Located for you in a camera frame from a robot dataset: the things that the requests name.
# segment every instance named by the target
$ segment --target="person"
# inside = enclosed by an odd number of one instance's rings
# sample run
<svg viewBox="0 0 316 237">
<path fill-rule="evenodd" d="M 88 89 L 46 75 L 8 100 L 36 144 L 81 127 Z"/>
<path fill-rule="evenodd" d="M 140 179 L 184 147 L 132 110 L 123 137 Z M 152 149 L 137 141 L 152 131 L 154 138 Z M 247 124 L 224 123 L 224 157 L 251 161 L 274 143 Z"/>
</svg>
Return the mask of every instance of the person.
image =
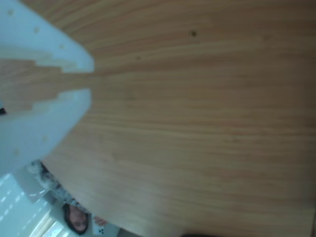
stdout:
<svg viewBox="0 0 316 237">
<path fill-rule="evenodd" d="M 89 215 L 91 214 L 86 208 L 84 208 L 72 195 L 64 189 L 64 187 L 58 182 L 53 174 L 39 160 L 33 161 L 27 170 L 34 175 L 39 184 L 52 191 L 52 194 L 57 200 L 64 203 L 62 211 L 64 213 L 64 219 L 68 227 L 77 233 L 83 235 L 88 229 Z M 99 226 L 104 226 L 107 222 L 100 217 L 94 217 L 94 221 Z"/>
</svg>

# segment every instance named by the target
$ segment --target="wooden table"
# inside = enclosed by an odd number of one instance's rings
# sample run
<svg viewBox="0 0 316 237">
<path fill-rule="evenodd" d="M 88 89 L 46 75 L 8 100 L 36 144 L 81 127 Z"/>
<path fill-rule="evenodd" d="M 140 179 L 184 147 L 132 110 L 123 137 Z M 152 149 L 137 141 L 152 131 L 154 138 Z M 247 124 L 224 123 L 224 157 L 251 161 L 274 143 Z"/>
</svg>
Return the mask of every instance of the wooden table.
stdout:
<svg viewBox="0 0 316 237">
<path fill-rule="evenodd" d="M 45 164 L 144 237 L 309 237 L 316 154 L 311 0 L 26 0 L 84 45 L 90 75 L 1 61 L 10 112 L 89 87 Z"/>
</svg>

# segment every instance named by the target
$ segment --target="wood grain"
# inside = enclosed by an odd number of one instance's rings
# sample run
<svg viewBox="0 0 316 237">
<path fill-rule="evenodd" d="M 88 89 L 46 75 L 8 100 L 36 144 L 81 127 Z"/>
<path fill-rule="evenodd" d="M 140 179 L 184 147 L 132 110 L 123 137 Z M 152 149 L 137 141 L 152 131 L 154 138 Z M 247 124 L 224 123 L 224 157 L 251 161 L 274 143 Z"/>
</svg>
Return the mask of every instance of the wood grain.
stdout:
<svg viewBox="0 0 316 237">
<path fill-rule="evenodd" d="M 144 237 L 308 237 L 312 0 L 26 0 L 95 57 L 91 75 L 1 61 L 7 110 L 89 87 L 45 161 L 88 209 Z"/>
</svg>

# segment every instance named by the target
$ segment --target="dark hair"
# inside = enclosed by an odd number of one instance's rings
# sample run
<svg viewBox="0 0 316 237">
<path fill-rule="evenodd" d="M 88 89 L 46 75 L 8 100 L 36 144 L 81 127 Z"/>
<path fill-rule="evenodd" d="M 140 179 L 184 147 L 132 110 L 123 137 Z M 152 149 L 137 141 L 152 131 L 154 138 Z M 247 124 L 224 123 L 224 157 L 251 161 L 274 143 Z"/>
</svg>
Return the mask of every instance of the dark hair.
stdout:
<svg viewBox="0 0 316 237">
<path fill-rule="evenodd" d="M 85 228 L 83 231 L 78 231 L 78 230 L 76 230 L 76 228 L 74 227 L 74 225 L 71 223 L 70 218 L 69 218 L 69 216 L 70 216 L 70 205 L 66 203 L 66 204 L 63 206 L 63 211 L 64 211 L 64 219 L 65 219 L 65 221 L 66 221 L 68 227 L 69 227 L 72 231 L 74 231 L 75 233 L 77 233 L 78 235 L 80 235 L 80 236 L 83 235 L 83 234 L 87 231 L 89 223 L 87 222 L 87 226 L 86 226 L 86 228 Z"/>
</svg>

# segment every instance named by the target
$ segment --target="white plastic piece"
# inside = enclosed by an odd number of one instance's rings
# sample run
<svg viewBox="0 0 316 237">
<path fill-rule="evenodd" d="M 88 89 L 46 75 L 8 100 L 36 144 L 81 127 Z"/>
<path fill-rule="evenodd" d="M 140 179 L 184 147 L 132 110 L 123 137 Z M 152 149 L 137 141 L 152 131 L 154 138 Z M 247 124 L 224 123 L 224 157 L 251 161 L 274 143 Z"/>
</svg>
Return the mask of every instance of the white plastic piece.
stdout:
<svg viewBox="0 0 316 237">
<path fill-rule="evenodd" d="M 94 236 L 103 236 L 103 237 L 117 237 L 120 231 L 120 227 L 115 226 L 111 223 L 106 223 L 105 226 L 99 226 L 95 220 L 95 215 L 91 215 L 92 222 L 92 234 Z"/>
<path fill-rule="evenodd" d="M 73 90 L 31 111 L 0 116 L 0 177 L 48 155 L 90 105 L 89 89 Z"/>
<path fill-rule="evenodd" d="M 34 60 L 64 73 L 91 73 L 91 55 L 18 0 L 0 0 L 0 59 Z"/>
</svg>

